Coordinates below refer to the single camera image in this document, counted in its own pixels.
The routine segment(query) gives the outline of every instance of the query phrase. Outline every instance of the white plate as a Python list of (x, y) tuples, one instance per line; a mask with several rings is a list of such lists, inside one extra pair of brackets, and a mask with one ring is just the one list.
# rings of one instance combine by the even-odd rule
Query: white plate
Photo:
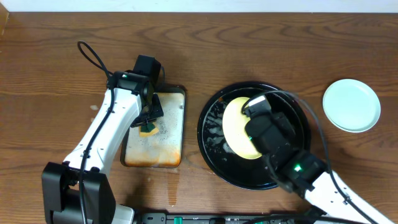
[(360, 133), (377, 123), (381, 106), (376, 93), (367, 84), (344, 79), (334, 82), (326, 90), (323, 110), (337, 128)]

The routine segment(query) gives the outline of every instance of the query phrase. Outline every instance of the wooden table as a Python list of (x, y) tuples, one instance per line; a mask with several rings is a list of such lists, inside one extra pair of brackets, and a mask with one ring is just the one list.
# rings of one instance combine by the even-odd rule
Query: wooden table
[[(398, 15), (12, 13), (0, 41), (0, 223), (43, 223), (40, 175), (83, 137), (105, 91), (105, 75), (84, 59), (87, 41), (108, 69), (155, 56), (167, 82), (187, 89), (183, 159), (176, 169), (127, 168), (119, 154), (110, 183), (116, 201), (175, 212), (302, 212), (282, 189), (243, 190), (209, 169), (197, 143), (208, 99), (226, 85), (257, 80), (305, 98), (319, 115), (333, 169), (362, 198), (398, 222)], [(381, 101), (365, 133), (334, 127), (322, 110), (327, 86), (367, 83)], [(324, 158), (316, 132), (312, 151)]]

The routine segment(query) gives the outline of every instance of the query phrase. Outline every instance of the green light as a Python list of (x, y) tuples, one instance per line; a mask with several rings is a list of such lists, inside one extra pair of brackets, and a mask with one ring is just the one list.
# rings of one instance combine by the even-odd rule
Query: green light
[(297, 165), (294, 167), (294, 170), (295, 170), (296, 172), (301, 171), (302, 169), (301, 169), (301, 167), (300, 167), (300, 164), (297, 164)]

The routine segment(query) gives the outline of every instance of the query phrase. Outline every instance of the pale yellow circle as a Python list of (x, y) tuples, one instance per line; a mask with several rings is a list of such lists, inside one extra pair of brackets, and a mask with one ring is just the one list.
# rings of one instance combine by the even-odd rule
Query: pale yellow circle
[(223, 115), (223, 132), (230, 148), (240, 157), (257, 159), (262, 156), (250, 141), (244, 130), (250, 118), (241, 113), (242, 106), (249, 98), (238, 97), (228, 103)]

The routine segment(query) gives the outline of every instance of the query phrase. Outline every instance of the white backdrop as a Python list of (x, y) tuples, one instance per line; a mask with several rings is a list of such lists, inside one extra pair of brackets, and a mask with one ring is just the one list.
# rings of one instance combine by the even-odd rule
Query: white backdrop
[(10, 12), (398, 12), (398, 0), (0, 0)]

